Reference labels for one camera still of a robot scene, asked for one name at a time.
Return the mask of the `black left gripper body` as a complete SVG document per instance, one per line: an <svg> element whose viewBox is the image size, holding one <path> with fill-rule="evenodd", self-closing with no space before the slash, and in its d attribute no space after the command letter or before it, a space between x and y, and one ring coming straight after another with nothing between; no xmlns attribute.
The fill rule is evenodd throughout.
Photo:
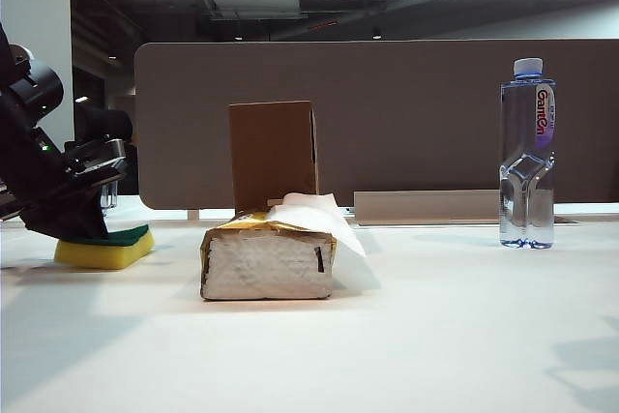
<svg viewBox="0 0 619 413"><path fill-rule="evenodd" d="M120 138L100 137L72 144L61 152L38 137L31 161L16 156L1 163L1 218L8 220L44 207L74 206L90 194L126 176L125 143Z"/></svg>

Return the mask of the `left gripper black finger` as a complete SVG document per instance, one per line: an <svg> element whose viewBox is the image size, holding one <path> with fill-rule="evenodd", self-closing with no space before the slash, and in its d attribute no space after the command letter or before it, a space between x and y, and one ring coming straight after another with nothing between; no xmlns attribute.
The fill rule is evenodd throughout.
<svg viewBox="0 0 619 413"><path fill-rule="evenodd" d="M102 187L81 192L72 200L68 237L106 239L107 227L101 208Z"/></svg>
<svg viewBox="0 0 619 413"><path fill-rule="evenodd" d="M72 227L68 217L72 204L67 201L47 201L21 208L21 219L27 229L57 239L69 238Z"/></svg>

